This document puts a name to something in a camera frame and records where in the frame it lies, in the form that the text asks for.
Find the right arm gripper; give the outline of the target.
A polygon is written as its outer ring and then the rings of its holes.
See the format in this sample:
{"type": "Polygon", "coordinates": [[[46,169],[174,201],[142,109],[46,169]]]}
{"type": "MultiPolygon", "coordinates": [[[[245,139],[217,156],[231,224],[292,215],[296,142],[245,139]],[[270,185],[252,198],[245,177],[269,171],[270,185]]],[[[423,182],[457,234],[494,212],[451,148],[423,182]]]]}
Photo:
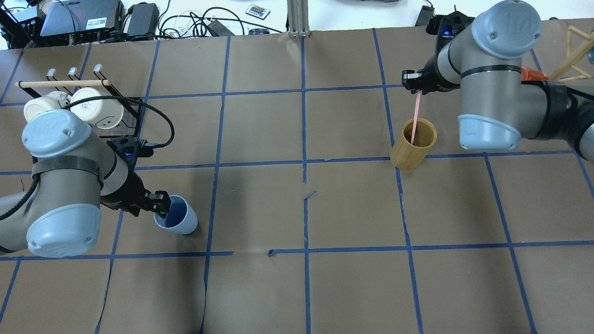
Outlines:
{"type": "Polygon", "coordinates": [[[475,17],[469,17],[464,13],[436,15],[430,19],[426,32],[437,36],[435,54],[418,72],[403,70],[401,73],[403,87],[410,93],[448,92],[459,89],[460,84],[447,80],[439,73],[439,53],[474,20],[475,17]]]}

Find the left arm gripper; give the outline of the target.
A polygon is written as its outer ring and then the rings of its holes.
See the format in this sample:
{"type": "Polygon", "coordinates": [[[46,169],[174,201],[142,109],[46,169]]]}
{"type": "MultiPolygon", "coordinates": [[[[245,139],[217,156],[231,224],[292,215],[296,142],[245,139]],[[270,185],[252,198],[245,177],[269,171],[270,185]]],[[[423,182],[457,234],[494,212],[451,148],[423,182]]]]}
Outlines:
{"type": "Polygon", "coordinates": [[[137,160],[153,156],[154,148],[146,140],[133,136],[119,136],[109,139],[106,144],[114,153],[114,161],[103,180],[100,203],[134,217],[141,211],[150,211],[166,218],[171,207],[169,193],[164,190],[151,193],[135,172],[137,160]]]}

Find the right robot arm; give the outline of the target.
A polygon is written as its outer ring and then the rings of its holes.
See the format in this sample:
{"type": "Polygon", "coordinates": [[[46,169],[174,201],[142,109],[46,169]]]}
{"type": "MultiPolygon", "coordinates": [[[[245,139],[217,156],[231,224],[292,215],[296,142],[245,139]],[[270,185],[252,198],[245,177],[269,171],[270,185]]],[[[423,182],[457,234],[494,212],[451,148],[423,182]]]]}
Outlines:
{"type": "Polygon", "coordinates": [[[272,30],[269,36],[216,37],[208,32],[134,37],[123,45],[126,91],[161,101],[225,97],[263,98],[265,109],[235,109],[240,116],[303,119],[303,157],[246,158],[231,154],[226,167],[260,161],[303,165],[314,192],[322,182],[370,188],[368,175],[339,177],[322,168],[387,160],[393,153],[422,150],[430,125],[412,112],[414,94],[439,135],[459,135],[459,158],[512,155],[522,140],[564,140],[583,160],[592,140],[593,88],[524,79],[519,54],[538,39],[541,24],[528,4],[505,0],[461,28],[439,32],[438,46],[418,28],[314,32],[305,38],[272,30]]]}

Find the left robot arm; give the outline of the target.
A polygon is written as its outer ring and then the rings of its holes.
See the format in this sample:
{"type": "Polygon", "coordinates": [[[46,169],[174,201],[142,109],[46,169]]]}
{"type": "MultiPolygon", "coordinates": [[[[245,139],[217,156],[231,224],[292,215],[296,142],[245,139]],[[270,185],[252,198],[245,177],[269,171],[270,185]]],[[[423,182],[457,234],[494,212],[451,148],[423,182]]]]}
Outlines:
{"type": "Polygon", "coordinates": [[[134,171],[157,144],[131,135],[106,141],[65,109],[34,117],[22,142],[34,159],[32,184],[1,199],[2,255],[25,249],[46,258],[84,254],[97,244],[100,206],[133,216],[148,211],[164,218],[170,211],[169,194],[150,192],[134,171]]]}

